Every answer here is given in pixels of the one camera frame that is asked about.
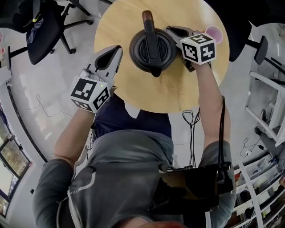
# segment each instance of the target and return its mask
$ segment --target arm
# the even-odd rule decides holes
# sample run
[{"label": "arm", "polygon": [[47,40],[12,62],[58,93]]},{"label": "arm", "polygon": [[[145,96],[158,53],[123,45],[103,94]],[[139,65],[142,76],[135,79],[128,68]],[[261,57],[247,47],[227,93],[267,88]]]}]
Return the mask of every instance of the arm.
[{"label": "arm", "polygon": [[[219,140],[223,99],[209,64],[192,63],[196,69],[199,87],[201,122],[205,134],[204,149]],[[231,121],[226,108],[224,115],[224,140],[230,141]]]},{"label": "arm", "polygon": [[76,111],[55,144],[55,158],[65,160],[74,167],[83,151],[94,117],[94,113],[82,109]]}]

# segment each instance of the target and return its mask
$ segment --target wall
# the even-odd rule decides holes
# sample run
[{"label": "wall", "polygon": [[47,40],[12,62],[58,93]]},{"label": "wall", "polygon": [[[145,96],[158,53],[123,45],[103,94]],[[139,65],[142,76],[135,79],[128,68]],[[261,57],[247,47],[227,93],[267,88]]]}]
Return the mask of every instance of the wall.
[{"label": "wall", "polygon": [[0,216],[0,221],[9,224],[11,228],[36,228],[32,213],[33,196],[30,194],[30,191],[37,186],[44,161],[31,144],[14,111],[5,83],[9,78],[11,78],[10,71],[8,71],[7,68],[1,68],[0,101],[12,132],[17,136],[24,148],[26,156],[32,163],[16,189],[10,202],[6,219]]}]

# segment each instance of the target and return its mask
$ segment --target round wooden table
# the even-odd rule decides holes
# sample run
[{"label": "round wooden table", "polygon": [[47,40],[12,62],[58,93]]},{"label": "round wooden table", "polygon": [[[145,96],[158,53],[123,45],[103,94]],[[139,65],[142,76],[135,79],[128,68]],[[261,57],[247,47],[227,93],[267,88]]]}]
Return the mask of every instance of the round wooden table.
[{"label": "round wooden table", "polygon": [[224,39],[217,45],[212,70],[218,84],[226,74],[229,60],[228,36],[215,11],[203,0],[116,0],[103,15],[95,35],[95,52],[112,45],[123,48],[122,62],[115,75],[116,94],[127,103],[156,113],[180,112],[198,106],[196,71],[190,73],[176,60],[155,78],[137,68],[129,55],[134,35],[143,29],[142,12],[151,10],[155,27],[178,25],[204,31],[215,25]]}]

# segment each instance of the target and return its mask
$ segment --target tiled floor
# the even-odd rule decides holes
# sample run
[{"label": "tiled floor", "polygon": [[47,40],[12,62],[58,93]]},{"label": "tiled floor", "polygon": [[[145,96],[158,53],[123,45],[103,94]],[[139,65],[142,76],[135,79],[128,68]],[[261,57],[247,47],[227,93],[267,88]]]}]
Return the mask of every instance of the tiled floor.
[{"label": "tiled floor", "polygon": [[[43,61],[33,66],[27,53],[12,59],[12,92],[19,112],[34,141],[47,159],[53,157],[53,147],[65,126],[75,112],[75,106],[69,101],[68,91],[73,77],[78,75],[81,67],[94,52],[94,35],[108,5],[97,0],[81,0],[81,3],[97,17],[92,26],[82,24],[65,32],[68,43],[76,47],[77,52],[69,55],[61,42],[56,45],[53,55],[48,55]],[[67,23],[86,18],[78,9],[71,9],[67,16]],[[285,40],[278,35],[279,27],[276,24],[253,27],[250,38],[259,41],[262,35],[266,35],[269,41],[269,57],[275,57],[285,63]],[[10,32],[7,37],[10,40],[12,50],[25,45],[25,36],[16,32]],[[257,143],[259,137],[254,134],[256,121],[244,110],[248,100],[250,86],[249,72],[258,71],[265,76],[270,76],[276,70],[267,63],[257,67],[253,60],[255,50],[246,47],[240,57],[229,64],[227,75],[220,85],[222,94],[226,97],[226,104],[231,116],[231,151],[233,163],[235,159],[243,159],[239,156],[243,148],[243,141],[249,138],[246,145]],[[266,86],[253,82],[252,95],[249,105],[258,114],[268,104],[275,92]],[[169,114],[172,126],[175,154],[180,166],[187,165],[190,157],[190,127],[182,118],[182,113]],[[199,163],[203,151],[203,130],[201,123],[196,126],[195,151],[196,161]],[[252,155],[244,158],[250,160],[261,153],[255,147]]]}]

